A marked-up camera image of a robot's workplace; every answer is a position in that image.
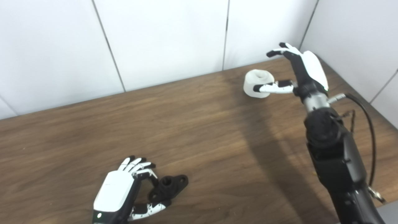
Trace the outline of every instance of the robotic arm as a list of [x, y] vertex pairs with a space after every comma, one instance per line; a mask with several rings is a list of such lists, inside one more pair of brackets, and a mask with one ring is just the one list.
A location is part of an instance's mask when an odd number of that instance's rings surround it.
[[[328, 190], [341, 224], [385, 224], [371, 196], [382, 201], [380, 194], [366, 183], [366, 170], [353, 134], [341, 116], [330, 106], [342, 98], [359, 102], [350, 94], [328, 98], [328, 82], [318, 58], [310, 51], [301, 53], [288, 43], [267, 53], [284, 55], [291, 63], [297, 83], [283, 81], [256, 85], [255, 92], [288, 93], [300, 97], [307, 110], [304, 121], [307, 147], [320, 182]], [[374, 132], [369, 120], [372, 137]]]

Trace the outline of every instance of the white robotic hand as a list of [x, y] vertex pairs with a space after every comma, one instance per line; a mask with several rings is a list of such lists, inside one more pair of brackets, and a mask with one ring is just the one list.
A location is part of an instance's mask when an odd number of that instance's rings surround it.
[[283, 55], [290, 60], [299, 85], [304, 84], [309, 76], [320, 83], [328, 91], [328, 80], [319, 59], [311, 51], [301, 53], [297, 48], [288, 43], [280, 43], [280, 47], [267, 53], [268, 57]]
[[324, 90], [328, 91], [328, 80], [319, 59], [311, 51], [301, 53], [297, 48], [288, 43], [280, 43], [277, 48], [267, 53], [268, 57], [284, 55], [290, 60], [295, 72], [298, 85], [291, 80], [277, 81], [255, 85], [253, 91], [267, 93], [292, 93], [297, 86], [304, 86], [308, 81], [318, 82]]
[[118, 170], [109, 172], [94, 201], [94, 224], [125, 224], [158, 213], [170, 201], [134, 205], [141, 181], [150, 179], [156, 187], [158, 178], [151, 168], [155, 164], [145, 158], [126, 158]]

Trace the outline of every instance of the wall seam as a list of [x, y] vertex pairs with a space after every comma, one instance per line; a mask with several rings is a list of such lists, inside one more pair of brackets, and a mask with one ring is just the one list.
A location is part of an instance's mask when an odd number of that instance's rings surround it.
[[376, 95], [370, 100], [370, 104], [373, 103], [373, 101], [379, 96], [379, 94], [387, 87], [387, 85], [391, 82], [391, 80], [398, 74], [398, 69], [395, 71], [395, 73], [389, 78], [389, 80], [384, 84], [383, 87], [376, 93]]
[[97, 6], [96, 6], [94, 0], [91, 0], [91, 2], [93, 3], [94, 10], [96, 11], [97, 18], [98, 18], [99, 24], [100, 24], [101, 29], [102, 29], [102, 33], [103, 33], [103, 35], [105, 37], [106, 44], [108, 45], [109, 52], [111, 53], [113, 64], [115, 65], [115, 68], [116, 68], [116, 71], [117, 71], [117, 75], [119, 76], [120, 83], [122, 84], [122, 87], [123, 87], [123, 91], [126, 92], [126, 88], [124, 86], [123, 79], [122, 79], [122, 77], [120, 75], [119, 68], [117, 67], [116, 60], [115, 60], [115, 57], [114, 57], [112, 49], [111, 49], [111, 45], [109, 44], [108, 37], [106, 36], [105, 29], [104, 29], [104, 27], [102, 25], [102, 21], [101, 21], [101, 18], [99, 16], [99, 13], [98, 13]]
[[225, 63], [226, 37], [227, 37], [228, 22], [229, 22], [229, 3], [230, 3], [230, 0], [228, 0], [228, 7], [227, 7], [227, 11], [226, 11], [226, 27], [225, 27], [225, 38], [224, 38], [224, 52], [222, 54], [222, 71], [224, 70], [224, 63]]
[[17, 116], [20, 115], [2, 96], [0, 96], [0, 100], [2, 100], [12, 110], [12, 112], [14, 112]]
[[316, 10], [316, 7], [318, 6], [318, 3], [319, 3], [319, 0], [317, 0], [316, 3], [315, 3], [314, 10], [312, 11], [310, 20], [308, 21], [308, 25], [307, 25], [307, 27], [305, 29], [305, 32], [304, 32], [304, 35], [303, 35], [303, 37], [301, 39], [300, 45], [298, 46], [299, 47], [298, 50], [301, 50], [302, 43], [304, 42], [305, 36], [307, 35], [308, 28], [310, 28], [310, 24], [312, 22], [312, 18], [314, 17], [315, 10]]

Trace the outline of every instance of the table surface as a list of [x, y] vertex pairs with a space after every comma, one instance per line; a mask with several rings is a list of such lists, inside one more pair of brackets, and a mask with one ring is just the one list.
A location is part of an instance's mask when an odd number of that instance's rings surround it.
[[[306, 149], [303, 105], [291, 94], [245, 95], [252, 69], [294, 78], [289, 62], [276, 59], [1, 120], [1, 223], [91, 223], [106, 174], [130, 155], [147, 157], [160, 177], [189, 177], [172, 206], [136, 223], [337, 223]], [[324, 69], [330, 95], [356, 94]], [[357, 110], [355, 139], [369, 168], [363, 113], [349, 100], [334, 107]], [[398, 131], [369, 110], [378, 146], [374, 187], [398, 200]], [[145, 181], [138, 201], [149, 190]]]

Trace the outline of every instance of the cable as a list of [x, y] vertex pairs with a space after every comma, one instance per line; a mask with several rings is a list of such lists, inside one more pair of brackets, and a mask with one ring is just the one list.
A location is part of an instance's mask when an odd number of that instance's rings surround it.
[[346, 93], [345, 96], [361, 107], [361, 109], [363, 110], [363, 113], [365, 114], [366, 119], [368, 120], [368, 123], [369, 123], [369, 130], [371, 132], [371, 139], [372, 139], [372, 167], [371, 167], [371, 173], [370, 173], [370, 177], [369, 177], [369, 186], [371, 187], [373, 184], [373, 181], [375, 179], [375, 172], [376, 172], [376, 136], [375, 136], [375, 130], [373, 128], [372, 119], [370, 118], [369, 113], [366, 110], [365, 106], [360, 102], [360, 100], [358, 98], [356, 98], [355, 96], [353, 96], [350, 93]]
[[345, 112], [343, 115], [341, 115], [339, 118], [345, 118], [351, 115], [351, 128], [350, 128], [350, 132], [352, 134], [354, 134], [354, 125], [355, 125], [355, 110], [349, 110], [347, 112]]

